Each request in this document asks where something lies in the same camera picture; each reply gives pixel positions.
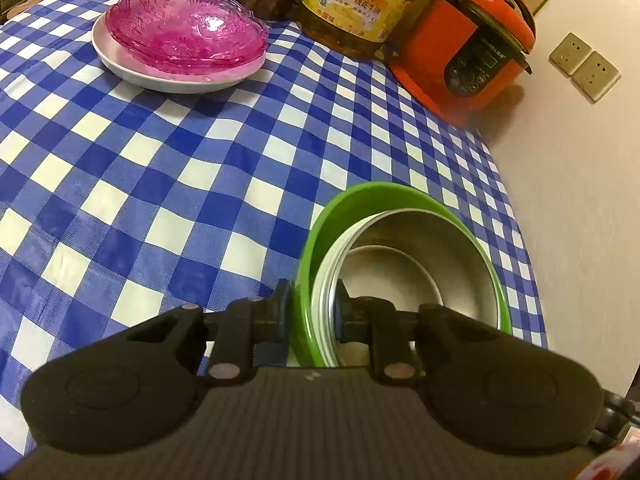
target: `white wall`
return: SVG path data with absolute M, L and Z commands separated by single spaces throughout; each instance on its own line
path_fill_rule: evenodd
M 533 76 L 502 96 L 482 134 L 532 259 L 550 347 L 625 394 L 640 362 L 640 0 L 549 0 L 536 23 Z M 568 32 L 622 72 L 597 104 L 548 62 Z

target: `metal bowl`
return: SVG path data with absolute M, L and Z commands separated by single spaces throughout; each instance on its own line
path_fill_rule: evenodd
M 359 222 L 336 240 L 321 264 L 313 305 L 314 331 L 328 366 L 363 364 L 358 345 L 336 342 L 338 279 L 350 296 L 375 296 L 416 312 L 438 303 L 490 326 L 500 326 L 501 291 L 472 235 L 434 212 L 401 209 Z

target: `stacked bowls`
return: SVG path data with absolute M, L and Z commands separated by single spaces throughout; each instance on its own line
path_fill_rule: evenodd
M 259 70 L 267 34 L 234 0 L 120 0 L 96 21 L 92 41 L 107 68 L 133 84 L 199 93 Z
M 407 186 L 370 182 L 334 198 L 313 225 L 294 284 L 290 342 L 303 366 L 362 364 L 336 341 L 336 288 L 398 310 L 438 303 L 511 333 L 487 254 L 443 204 Z

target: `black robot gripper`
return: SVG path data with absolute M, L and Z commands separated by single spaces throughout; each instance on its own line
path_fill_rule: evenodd
M 287 340 L 289 295 L 280 280 L 269 298 L 236 300 L 224 312 L 185 304 L 44 365 L 21 397 L 36 442 L 109 454 L 173 433 L 212 388 L 252 380 L 255 344 Z M 601 414 L 603 391 L 584 367 L 453 310 L 396 312 L 343 286 L 337 304 L 338 340 L 369 345 L 372 387 L 412 389 L 472 446 L 559 452 L 586 443 Z M 207 341 L 216 344 L 198 375 Z

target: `green bowl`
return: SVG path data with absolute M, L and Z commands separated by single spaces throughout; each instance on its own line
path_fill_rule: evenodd
M 340 193 L 324 208 L 306 240 L 293 287 L 290 310 L 289 342 L 303 367 L 324 367 L 318 343 L 311 330 L 311 291 L 318 267 L 338 236 L 367 216 L 390 209 L 416 208 L 433 211 L 453 222 L 473 240 L 476 249 L 487 263 L 498 296 L 500 329 L 511 334 L 509 309 L 494 266 L 475 236 L 449 208 L 423 192 L 391 182 L 367 182 Z

